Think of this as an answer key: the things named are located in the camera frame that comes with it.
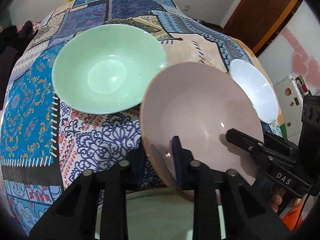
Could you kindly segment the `person's hand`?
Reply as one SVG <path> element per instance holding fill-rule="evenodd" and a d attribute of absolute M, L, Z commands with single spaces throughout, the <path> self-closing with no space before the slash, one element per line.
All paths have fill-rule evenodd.
<path fill-rule="evenodd" d="M 270 206 L 274 212 L 278 212 L 279 206 L 283 202 L 283 194 L 280 191 L 274 191 L 271 196 Z M 296 211 L 303 204 L 303 198 L 296 198 L 293 200 L 289 212 Z"/>

